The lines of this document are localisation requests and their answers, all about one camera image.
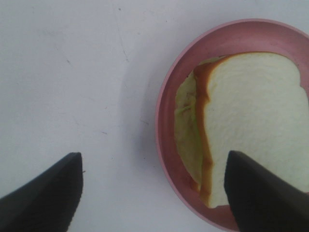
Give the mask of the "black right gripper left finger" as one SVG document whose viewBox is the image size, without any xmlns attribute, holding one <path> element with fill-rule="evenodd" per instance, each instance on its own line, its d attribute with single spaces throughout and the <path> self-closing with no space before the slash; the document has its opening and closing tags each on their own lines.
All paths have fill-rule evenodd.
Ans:
<svg viewBox="0 0 309 232">
<path fill-rule="evenodd" d="M 80 152 L 69 153 L 0 200 L 2 232 L 66 232 L 83 192 Z"/>
</svg>

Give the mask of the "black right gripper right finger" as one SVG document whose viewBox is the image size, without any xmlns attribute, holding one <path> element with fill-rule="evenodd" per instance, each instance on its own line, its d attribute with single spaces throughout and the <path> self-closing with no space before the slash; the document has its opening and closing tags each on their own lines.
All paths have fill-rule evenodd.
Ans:
<svg viewBox="0 0 309 232">
<path fill-rule="evenodd" d="M 307 232 L 309 196 L 246 154 L 228 153 L 224 189 L 241 232 Z"/>
</svg>

